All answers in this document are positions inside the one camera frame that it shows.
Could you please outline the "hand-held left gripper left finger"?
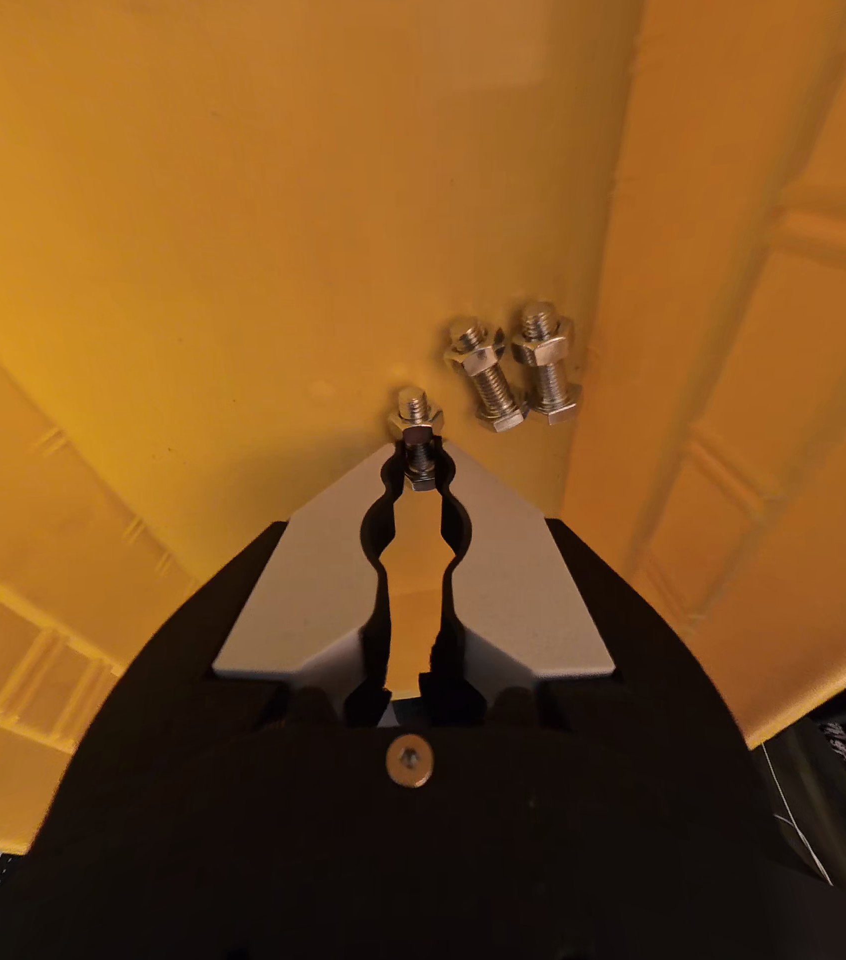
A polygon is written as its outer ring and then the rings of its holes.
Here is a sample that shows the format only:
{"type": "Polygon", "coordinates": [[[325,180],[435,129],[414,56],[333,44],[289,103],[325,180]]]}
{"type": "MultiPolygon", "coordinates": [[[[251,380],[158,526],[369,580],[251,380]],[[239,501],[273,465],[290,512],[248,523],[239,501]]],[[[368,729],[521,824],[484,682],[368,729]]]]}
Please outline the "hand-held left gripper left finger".
{"type": "Polygon", "coordinates": [[[213,663],[216,677],[321,690],[347,724],[378,724],[391,645],[381,554],[395,535],[403,445],[386,445],[290,517],[213,663]]]}

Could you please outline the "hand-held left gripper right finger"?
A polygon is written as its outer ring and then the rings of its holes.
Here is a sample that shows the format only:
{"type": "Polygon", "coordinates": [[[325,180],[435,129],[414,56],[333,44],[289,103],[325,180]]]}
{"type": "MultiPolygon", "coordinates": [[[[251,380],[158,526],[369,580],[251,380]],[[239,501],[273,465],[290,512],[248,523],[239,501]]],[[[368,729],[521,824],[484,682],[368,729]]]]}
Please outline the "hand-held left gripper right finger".
{"type": "Polygon", "coordinates": [[[506,690],[612,676],[544,513],[450,441],[436,465],[453,559],[429,659],[431,722],[477,726],[506,690]]]}

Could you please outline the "steel hex bolt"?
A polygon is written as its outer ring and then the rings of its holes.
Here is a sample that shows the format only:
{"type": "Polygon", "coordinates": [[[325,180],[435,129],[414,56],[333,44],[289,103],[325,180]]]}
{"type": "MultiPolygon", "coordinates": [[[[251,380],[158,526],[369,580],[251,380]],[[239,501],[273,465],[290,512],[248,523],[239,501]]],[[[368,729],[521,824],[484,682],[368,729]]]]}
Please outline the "steel hex bolt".
{"type": "MultiPolygon", "coordinates": [[[[418,386],[408,386],[398,392],[397,406],[427,406],[433,405],[426,391],[418,386]]],[[[410,489],[415,492],[432,491],[436,487],[436,462],[435,462],[435,439],[434,436],[430,442],[421,444],[406,444],[396,440],[403,445],[405,481],[410,489]]]]}
{"type": "MultiPolygon", "coordinates": [[[[525,314],[555,314],[563,316],[559,313],[555,305],[549,301],[532,301],[523,307],[513,335],[518,332],[521,318],[525,314]]],[[[578,383],[574,383],[569,379],[566,369],[572,353],[572,346],[573,342],[567,359],[552,366],[536,368],[521,365],[515,360],[518,365],[525,369],[526,376],[528,377],[529,413],[547,426],[558,426],[566,423],[570,421],[578,411],[581,387],[578,383]]]]}
{"type": "Polygon", "coordinates": [[[477,397],[477,419],[487,429],[497,434],[521,426],[525,422],[528,412],[528,404],[524,395],[510,385],[502,369],[501,360],[506,347],[505,334],[505,348],[499,364],[493,366],[488,372],[479,374],[476,378],[468,378],[464,372],[449,366],[455,373],[469,381],[477,397]]]}

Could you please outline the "steel hex nut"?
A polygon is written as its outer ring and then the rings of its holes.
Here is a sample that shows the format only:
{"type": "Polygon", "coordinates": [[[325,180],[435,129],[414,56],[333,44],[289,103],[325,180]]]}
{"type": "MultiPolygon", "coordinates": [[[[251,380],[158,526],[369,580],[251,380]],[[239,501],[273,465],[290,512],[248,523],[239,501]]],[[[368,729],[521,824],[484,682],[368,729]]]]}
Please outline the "steel hex nut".
{"type": "Polygon", "coordinates": [[[510,349],[517,363],[538,369],[567,359],[572,342],[570,319],[555,314],[525,314],[510,349]]]}
{"type": "Polygon", "coordinates": [[[487,327],[477,318],[457,318],[450,325],[450,344],[443,356],[452,369],[476,378],[499,364],[504,348],[502,328],[487,327]]]}
{"type": "Polygon", "coordinates": [[[434,436],[441,436],[443,423],[443,410],[438,406],[398,407],[386,420],[392,440],[408,445],[424,445],[434,436]]]}

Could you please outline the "yellow plastic bin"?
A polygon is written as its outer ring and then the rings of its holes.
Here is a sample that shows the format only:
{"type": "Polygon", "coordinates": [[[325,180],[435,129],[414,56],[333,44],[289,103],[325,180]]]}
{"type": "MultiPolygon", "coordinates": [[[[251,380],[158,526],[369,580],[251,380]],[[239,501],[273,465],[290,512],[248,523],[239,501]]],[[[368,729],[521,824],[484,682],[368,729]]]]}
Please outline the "yellow plastic bin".
{"type": "Polygon", "coordinates": [[[408,383],[751,746],[846,686],[846,2],[0,2],[0,852],[408,383]],[[555,426],[535,301],[573,322],[555,426]],[[458,317],[522,425],[477,419],[458,317]]]}

